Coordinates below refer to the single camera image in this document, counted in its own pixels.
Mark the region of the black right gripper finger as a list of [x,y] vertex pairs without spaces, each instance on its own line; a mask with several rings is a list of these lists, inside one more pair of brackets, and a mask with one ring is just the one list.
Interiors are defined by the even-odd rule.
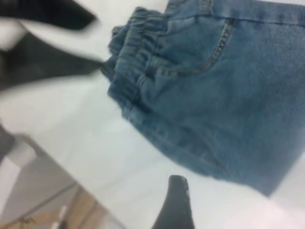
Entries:
[[153,229],[193,229],[193,218],[187,179],[169,177],[168,190]]
[[69,30],[82,30],[96,16],[73,0],[16,0],[15,17]]
[[0,51],[0,91],[54,77],[91,74],[103,68],[100,61],[67,53],[26,33],[13,47]]

